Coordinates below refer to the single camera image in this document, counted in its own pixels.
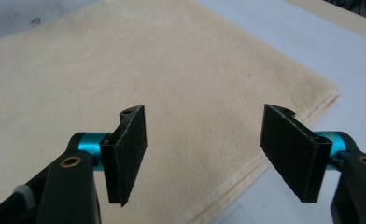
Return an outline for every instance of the beige towel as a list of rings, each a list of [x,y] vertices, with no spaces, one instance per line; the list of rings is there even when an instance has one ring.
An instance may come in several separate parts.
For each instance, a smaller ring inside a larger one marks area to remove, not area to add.
[[[101,1],[0,40],[0,202],[76,132],[111,132],[146,105],[148,151],[104,223],[209,221],[267,167],[265,103],[309,125],[336,98],[322,77],[193,1]]]

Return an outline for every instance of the white surface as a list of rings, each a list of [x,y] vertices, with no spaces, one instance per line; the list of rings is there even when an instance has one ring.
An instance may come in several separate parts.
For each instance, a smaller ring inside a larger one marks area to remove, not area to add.
[[[91,2],[0,1],[0,38],[34,27],[32,19],[52,21]],[[366,152],[366,37],[283,0],[200,2],[337,84],[341,97],[312,129],[349,133]],[[318,203],[304,204],[270,168],[212,223],[332,223],[330,204],[338,177],[327,172]]]

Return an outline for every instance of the folded cloth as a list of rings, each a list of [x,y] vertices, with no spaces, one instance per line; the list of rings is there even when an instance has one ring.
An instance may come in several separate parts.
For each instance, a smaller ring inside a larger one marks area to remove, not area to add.
[[[313,123],[335,86],[193,1],[101,1],[0,40],[0,202],[77,132],[144,104],[148,150],[104,223],[209,221],[267,167],[265,103]]]

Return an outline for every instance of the beige fabric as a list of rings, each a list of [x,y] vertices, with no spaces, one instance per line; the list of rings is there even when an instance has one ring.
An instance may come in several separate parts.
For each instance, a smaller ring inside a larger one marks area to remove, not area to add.
[[[209,221],[267,167],[265,103],[311,124],[337,90],[191,1],[104,1],[0,40],[0,202],[76,132],[111,132],[146,105],[148,151],[104,223]]]

